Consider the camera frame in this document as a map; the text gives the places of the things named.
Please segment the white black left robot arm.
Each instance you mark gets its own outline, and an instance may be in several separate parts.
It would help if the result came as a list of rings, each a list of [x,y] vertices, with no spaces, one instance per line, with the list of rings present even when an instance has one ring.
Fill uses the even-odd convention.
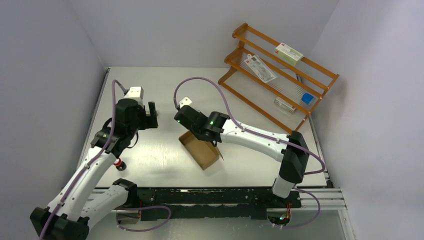
[[[119,178],[103,193],[89,200],[106,171],[120,161],[139,130],[158,127],[156,105],[148,102],[148,110],[137,100],[120,99],[108,119],[91,142],[79,168],[60,193],[45,208],[36,207],[30,220],[41,240],[85,240],[101,219],[118,207],[140,207],[135,183]]]

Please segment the brown cardboard box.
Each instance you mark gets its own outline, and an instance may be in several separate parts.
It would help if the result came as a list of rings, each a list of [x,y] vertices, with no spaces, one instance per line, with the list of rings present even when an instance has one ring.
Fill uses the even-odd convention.
[[[178,140],[202,170],[206,170],[222,157],[216,146],[211,142],[198,140],[190,131],[182,134]]]

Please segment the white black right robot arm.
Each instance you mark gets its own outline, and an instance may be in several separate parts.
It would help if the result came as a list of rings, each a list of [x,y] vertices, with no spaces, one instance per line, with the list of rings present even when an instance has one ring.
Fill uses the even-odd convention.
[[[293,187],[305,176],[309,151],[299,132],[278,134],[248,125],[236,124],[229,115],[213,111],[209,116],[184,105],[177,110],[174,120],[189,130],[198,140],[212,143],[236,144],[265,154],[280,163],[271,188],[270,202],[282,207],[289,200]]]

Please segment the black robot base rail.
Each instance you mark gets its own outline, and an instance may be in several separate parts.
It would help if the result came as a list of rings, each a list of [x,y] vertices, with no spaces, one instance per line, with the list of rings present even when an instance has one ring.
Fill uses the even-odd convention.
[[[299,209],[300,194],[292,190],[288,197],[272,193],[269,186],[250,187],[138,187],[138,200],[118,210],[141,208],[141,221],[159,219],[250,218],[267,220],[271,209]]]

